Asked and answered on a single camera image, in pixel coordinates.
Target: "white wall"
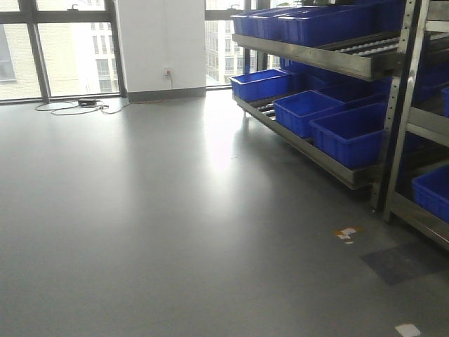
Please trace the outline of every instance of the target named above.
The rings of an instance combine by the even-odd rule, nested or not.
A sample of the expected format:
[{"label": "white wall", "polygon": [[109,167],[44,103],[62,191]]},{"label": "white wall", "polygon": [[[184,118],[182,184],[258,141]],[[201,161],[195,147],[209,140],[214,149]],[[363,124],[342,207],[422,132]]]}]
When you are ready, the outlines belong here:
[{"label": "white wall", "polygon": [[128,92],[206,86],[204,0],[116,0]]}]

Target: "white paper scrap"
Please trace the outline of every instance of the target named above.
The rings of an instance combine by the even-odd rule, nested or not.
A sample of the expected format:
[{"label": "white paper scrap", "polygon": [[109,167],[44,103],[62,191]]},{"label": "white paper scrap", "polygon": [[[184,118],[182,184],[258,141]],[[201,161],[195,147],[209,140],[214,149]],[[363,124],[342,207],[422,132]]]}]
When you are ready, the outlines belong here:
[{"label": "white paper scrap", "polygon": [[421,336],[421,331],[413,324],[398,325],[395,328],[403,337]]},{"label": "white paper scrap", "polygon": [[341,240],[350,240],[351,237],[349,235],[338,235]]},{"label": "white paper scrap", "polygon": [[342,230],[342,233],[344,235],[351,235],[351,234],[357,233],[357,231],[354,228],[350,228],[349,227],[349,228],[346,228],[346,229]]}]

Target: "small device on floor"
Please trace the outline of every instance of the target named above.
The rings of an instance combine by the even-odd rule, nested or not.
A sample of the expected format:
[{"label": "small device on floor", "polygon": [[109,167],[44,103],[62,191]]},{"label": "small device on floor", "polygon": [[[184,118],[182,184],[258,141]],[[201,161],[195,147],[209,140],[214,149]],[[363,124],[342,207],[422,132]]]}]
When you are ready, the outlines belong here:
[{"label": "small device on floor", "polygon": [[96,107],[97,106],[97,100],[92,100],[88,98],[82,98],[78,100],[78,105],[80,107]]}]

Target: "electrical cable on floor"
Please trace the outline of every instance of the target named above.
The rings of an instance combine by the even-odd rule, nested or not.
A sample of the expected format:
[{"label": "electrical cable on floor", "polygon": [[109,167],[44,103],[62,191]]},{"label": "electrical cable on floor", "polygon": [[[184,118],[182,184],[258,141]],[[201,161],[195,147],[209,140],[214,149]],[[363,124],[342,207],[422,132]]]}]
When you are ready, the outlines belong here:
[{"label": "electrical cable on floor", "polygon": [[[121,106],[119,109],[114,110],[114,111],[109,111],[110,106],[105,104],[102,100],[95,100],[95,105],[80,105],[79,101],[77,100],[70,100],[70,101],[55,101],[55,102],[50,102],[50,103],[44,103],[41,105],[38,105],[37,107],[34,108],[34,110],[36,111],[44,111],[44,112],[50,112],[52,115],[55,116],[76,116],[79,114],[90,114],[92,112],[96,112],[96,111],[101,111],[103,114],[117,114],[121,111],[123,111],[124,108],[128,107],[129,105],[132,104],[157,104],[157,103],[162,103],[164,100],[148,100],[148,101],[144,101],[144,102],[135,102],[135,103],[128,103],[125,104],[123,106]],[[61,104],[61,103],[68,103],[70,104],[70,106],[67,107],[49,107],[47,109],[42,109],[42,107],[45,106],[50,106],[52,104]],[[62,110],[70,110],[70,109],[89,109],[87,111],[78,111],[78,112],[59,112]]]}]

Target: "dark floor patch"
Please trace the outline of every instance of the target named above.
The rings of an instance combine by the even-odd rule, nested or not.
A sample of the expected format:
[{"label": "dark floor patch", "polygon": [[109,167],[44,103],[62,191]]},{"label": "dark floor patch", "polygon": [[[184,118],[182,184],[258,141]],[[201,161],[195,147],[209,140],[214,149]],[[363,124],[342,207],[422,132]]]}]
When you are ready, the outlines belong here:
[{"label": "dark floor patch", "polygon": [[428,242],[405,244],[361,258],[390,285],[449,269],[449,254]]}]

